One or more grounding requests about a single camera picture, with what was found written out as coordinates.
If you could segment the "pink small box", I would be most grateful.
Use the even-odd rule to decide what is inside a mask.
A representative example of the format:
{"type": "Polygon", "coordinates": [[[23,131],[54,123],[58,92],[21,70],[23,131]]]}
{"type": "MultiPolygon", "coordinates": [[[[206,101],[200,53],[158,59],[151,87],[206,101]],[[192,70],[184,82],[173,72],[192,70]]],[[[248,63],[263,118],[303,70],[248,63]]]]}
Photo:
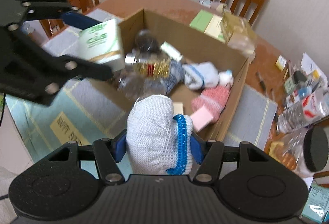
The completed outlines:
{"type": "Polygon", "coordinates": [[[194,130],[199,132],[213,121],[214,116],[205,106],[202,106],[191,114],[190,118],[192,120],[194,130]]]}

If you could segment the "white sock blue band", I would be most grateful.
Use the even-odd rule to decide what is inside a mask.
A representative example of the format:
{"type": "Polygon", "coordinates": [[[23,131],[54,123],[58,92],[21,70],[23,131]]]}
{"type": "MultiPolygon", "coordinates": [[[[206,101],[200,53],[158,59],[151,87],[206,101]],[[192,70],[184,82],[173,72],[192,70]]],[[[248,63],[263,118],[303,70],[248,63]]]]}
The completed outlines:
{"type": "Polygon", "coordinates": [[[219,71],[211,62],[184,64],[184,84],[192,91],[215,88],[219,83],[219,71]]]}
{"type": "Polygon", "coordinates": [[[192,169],[188,115],[175,114],[165,95],[138,99],[127,119],[127,154],[134,174],[187,175],[192,169]]]}

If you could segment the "small beige box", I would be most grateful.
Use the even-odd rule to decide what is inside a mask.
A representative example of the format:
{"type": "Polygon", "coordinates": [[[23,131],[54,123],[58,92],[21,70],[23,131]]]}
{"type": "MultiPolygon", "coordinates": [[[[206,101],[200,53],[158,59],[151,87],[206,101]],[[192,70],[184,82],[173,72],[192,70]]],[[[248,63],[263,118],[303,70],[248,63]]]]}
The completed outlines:
{"type": "Polygon", "coordinates": [[[184,108],[182,102],[173,102],[173,112],[176,114],[184,114],[184,108]]]}

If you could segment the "pink knit sock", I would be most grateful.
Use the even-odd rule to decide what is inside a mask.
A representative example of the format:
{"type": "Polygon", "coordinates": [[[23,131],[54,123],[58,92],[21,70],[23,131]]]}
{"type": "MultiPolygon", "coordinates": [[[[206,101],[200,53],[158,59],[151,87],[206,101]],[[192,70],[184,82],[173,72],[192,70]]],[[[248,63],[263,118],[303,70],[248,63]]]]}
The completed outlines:
{"type": "Polygon", "coordinates": [[[192,100],[191,108],[194,112],[205,107],[213,116],[213,122],[217,122],[224,110],[230,96],[230,88],[218,85],[215,88],[206,88],[201,94],[192,100]]]}

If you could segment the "blue knit sock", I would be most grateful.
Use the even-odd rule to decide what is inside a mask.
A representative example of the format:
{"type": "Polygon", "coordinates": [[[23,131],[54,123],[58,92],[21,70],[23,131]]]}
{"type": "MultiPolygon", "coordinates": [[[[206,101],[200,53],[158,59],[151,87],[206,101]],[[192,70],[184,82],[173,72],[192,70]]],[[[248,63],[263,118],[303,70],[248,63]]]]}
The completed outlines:
{"type": "Polygon", "coordinates": [[[172,60],[169,68],[169,76],[162,78],[162,83],[166,90],[166,95],[170,94],[177,84],[182,83],[185,78],[185,71],[182,64],[172,60]]]}

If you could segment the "blue white piggy toy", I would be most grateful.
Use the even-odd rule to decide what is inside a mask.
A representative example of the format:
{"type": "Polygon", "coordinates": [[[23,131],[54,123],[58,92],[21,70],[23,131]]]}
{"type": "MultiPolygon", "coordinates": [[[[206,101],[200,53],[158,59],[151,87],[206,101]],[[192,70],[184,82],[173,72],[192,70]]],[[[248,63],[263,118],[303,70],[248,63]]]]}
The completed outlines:
{"type": "Polygon", "coordinates": [[[234,84],[234,77],[231,70],[222,71],[219,73],[219,85],[231,88],[234,84]]]}

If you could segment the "jar of golden capsules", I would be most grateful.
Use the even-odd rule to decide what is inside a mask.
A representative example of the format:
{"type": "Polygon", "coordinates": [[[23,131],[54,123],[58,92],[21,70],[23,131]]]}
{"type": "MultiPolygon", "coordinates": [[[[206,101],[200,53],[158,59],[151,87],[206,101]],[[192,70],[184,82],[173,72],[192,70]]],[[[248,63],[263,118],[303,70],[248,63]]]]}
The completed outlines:
{"type": "Polygon", "coordinates": [[[125,57],[125,67],[143,77],[168,78],[170,66],[171,60],[168,57],[156,54],[134,52],[125,57]]]}

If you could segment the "brown cardboard box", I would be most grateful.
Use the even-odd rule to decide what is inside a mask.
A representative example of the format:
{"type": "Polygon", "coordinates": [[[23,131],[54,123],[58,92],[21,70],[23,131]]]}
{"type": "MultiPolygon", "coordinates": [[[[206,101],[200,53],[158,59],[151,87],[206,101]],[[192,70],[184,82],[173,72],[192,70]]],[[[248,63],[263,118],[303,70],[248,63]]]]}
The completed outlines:
{"type": "Polygon", "coordinates": [[[119,23],[123,70],[113,80],[91,80],[129,112],[139,98],[162,94],[186,115],[207,106],[210,123],[196,131],[222,141],[235,113],[248,60],[226,44],[163,15],[142,9],[119,23]]]}

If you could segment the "gold blister pill pack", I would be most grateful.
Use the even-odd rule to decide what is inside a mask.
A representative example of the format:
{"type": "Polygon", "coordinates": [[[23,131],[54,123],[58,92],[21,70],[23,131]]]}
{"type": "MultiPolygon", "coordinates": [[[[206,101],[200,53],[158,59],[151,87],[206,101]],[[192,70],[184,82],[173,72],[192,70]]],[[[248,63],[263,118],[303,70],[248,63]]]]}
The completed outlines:
{"type": "Polygon", "coordinates": [[[272,142],[269,148],[269,155],[291,171],[297,167],[297,159],[284,149],[283,142],[272,142]]]}

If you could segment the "small blue label bottle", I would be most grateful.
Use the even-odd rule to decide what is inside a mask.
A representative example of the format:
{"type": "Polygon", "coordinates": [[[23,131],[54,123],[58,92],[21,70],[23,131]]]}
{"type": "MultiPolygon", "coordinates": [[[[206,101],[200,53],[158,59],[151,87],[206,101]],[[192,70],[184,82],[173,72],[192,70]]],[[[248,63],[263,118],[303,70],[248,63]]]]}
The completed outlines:
{"type": "Polygon", "coordinates": [[[299,90],[294,90],[291,94],[289,94],[286,97],[287,107],[290,107],[290,106],[296,104],[297,102],[301,101],[302,99],[304,99],[311,93],[312,93],[311,86],[303,87],[303,88],[300,88],[299,90]]]}

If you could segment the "gold wrapped package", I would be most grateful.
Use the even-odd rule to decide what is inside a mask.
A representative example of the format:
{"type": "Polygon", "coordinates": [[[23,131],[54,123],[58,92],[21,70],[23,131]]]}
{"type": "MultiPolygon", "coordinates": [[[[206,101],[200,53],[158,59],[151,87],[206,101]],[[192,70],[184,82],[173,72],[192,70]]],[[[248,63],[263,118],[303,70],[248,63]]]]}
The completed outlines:
{"type": "Polygon", "coordinates": [[[257,35],[249,22],[226,11],[220,25],[225,43],[252,62],[255,58],[257,35]]]}

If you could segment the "dark lid small jar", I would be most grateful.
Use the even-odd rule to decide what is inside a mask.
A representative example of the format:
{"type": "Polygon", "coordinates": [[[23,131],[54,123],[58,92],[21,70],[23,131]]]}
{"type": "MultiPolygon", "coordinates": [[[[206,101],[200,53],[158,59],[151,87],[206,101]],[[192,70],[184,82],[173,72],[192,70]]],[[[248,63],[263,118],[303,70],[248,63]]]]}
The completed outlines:
{"type": "Polygon", "coordinates": [[[287,95],[293,93],[298,86],[307,81],[307,77],[300,70],[296,70],[285,82],[284,90],[287,95]]]}

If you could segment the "green white book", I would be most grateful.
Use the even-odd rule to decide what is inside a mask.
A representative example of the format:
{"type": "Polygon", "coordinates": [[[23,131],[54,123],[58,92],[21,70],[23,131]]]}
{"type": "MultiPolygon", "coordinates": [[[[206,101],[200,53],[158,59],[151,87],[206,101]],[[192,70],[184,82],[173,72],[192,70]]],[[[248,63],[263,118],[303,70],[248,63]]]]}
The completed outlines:
{"type": "Polygon", "coordinates": [[[221,21],[221,16],[212,14],[205,10],[200,10],[196,17],[191,21],[190,27],[215,38],[220,42],[226,43],[221,30],[221,21]]]}

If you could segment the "teal packet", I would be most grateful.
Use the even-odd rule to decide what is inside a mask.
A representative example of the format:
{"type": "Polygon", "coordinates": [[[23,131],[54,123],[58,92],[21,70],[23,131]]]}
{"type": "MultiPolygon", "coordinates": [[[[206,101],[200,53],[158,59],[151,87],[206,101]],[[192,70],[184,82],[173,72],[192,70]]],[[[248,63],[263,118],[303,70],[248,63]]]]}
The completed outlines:
{"type": "Polygon", "coordinates": [[[311,185],[302,216],[316,223],[328,221],[328,188],[311,185]]]}

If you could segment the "white papers stack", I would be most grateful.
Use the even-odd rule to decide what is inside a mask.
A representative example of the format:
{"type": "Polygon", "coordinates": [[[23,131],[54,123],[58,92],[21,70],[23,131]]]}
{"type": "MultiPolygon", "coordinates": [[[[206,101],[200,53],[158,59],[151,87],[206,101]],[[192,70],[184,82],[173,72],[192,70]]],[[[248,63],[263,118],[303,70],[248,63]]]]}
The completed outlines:
{"type": "Polygon", "coordinates": [[[328,86],[328,79],[324,72],[320,69],[320,67],[311,59],[311,57],[307,53],[303,53],[301,59],[301,69],[307,75],[311,74],[312,76],[315,74],[322,79],[324,86],[328,86]]]}

